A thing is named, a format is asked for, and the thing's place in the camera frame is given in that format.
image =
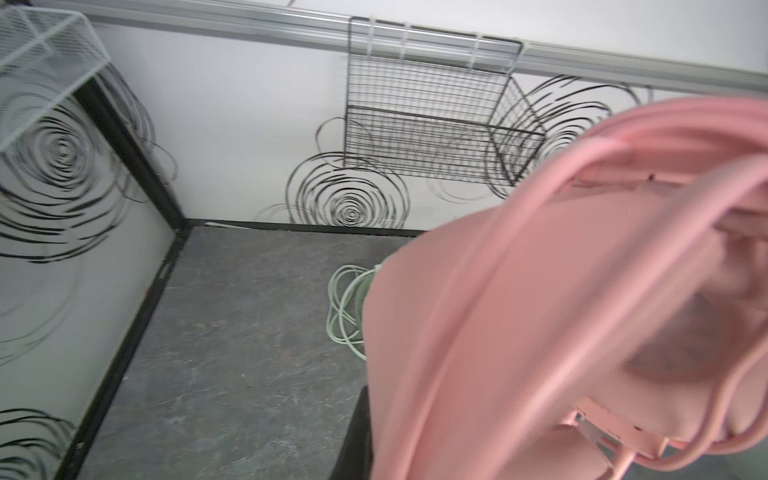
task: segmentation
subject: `gray speckled floor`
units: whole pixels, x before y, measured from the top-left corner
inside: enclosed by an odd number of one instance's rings
[[[326,478],[365,384],[329,276],[408,240],[196,228],[79,478]]]

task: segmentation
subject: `white wire shelf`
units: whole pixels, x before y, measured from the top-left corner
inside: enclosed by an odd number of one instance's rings
[[[0,9],[0,151],[108,62],[80,12]]]

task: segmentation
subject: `black baseboard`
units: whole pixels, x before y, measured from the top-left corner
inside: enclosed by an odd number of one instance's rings
[[[152,318],[155,307],[160,302],[170,273],[173,271],[179,253],[187,242],[191,231],[191,226],[186,226],[179,230],[176,239],[165,254],[163,264],[157,271],[144,298],[144,302],[141,303],[139,311],[134,317],[131,328],[120,344],[118,352],[109,365],[109,370],[101,380],[93,402],[88,407],[80,427],[74,434],[74,440],[61,461],[61,465],[54,477],[55,480],[75,480],[77,478],[85,456],[91,449],[91,445],[96,438],[101,422],[104,421],[104,417],[107,415],[114,395],[118,392],[118,387],[123,380],[128,366],[131,364],[131,359],[133,359],[136,353],[136,348],[139,346],[141,337],[144,335],[144,331]]]
[[[193,227],[201,227],[208,222],[232,227],[253,228],[255,230],[283,230],[287,232],[348,233],[352,235],[383,235],[387,237],[418,237],[425,230],[405,230],[402,228],[365,228],[337,227],[333,225],[304,225],[300,223],[241,222],[237,220],[187,219]]]

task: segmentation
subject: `aluminum rail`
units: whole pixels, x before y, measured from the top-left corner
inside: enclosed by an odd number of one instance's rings
[[[93,22],[188,31],[346,51],[349,16],[264,5],[247,0],[33,0],[41,7],[85,13]],[[477,65],[501,62],[492,38],[476,52]],[[524,41],[516,69],[572,74],[604,81],[708,94],[768,97],[768,74],[636,55]],[[439,39],[427,46],[438,61],[463,64],[466,48]]]

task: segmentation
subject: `black swirl pattern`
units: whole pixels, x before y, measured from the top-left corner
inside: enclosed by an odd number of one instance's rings
[[[72,101],[0,154],[0,257],[49,263],[94,249],[122,223],[133,179]]]
[[[344,167],[343,152],[317,154],[291,173],[284,208],[291,223],[403,228],[411,209],[405,182],[363,157]]]
[[[144,144],[157,175],[166,185],[176,180],[179,174],[178,162],[173,155],[157,144],[152,117],[139,97],[128,86],[123,75],[114,65],[109,64],[101,69],[98,79],[122,121],[134,131],[138,140]]]
[[[558,75],[536,85],[525,94],[533,115],[515,119],[512,127],[530,130],[536,121],[540,121],[546,130],[546,138],[520,178],[527,177],[547,157],[566,148],[593,125],[617,111],[651,103],[653,95],[650,86],[597,84],[571,75]],[[488,188],[500,198],[506,198],[512,187],[488,182]]]
[[[74,425],[41,410],[0,411],[0,478],[53,478],[74,436]]]

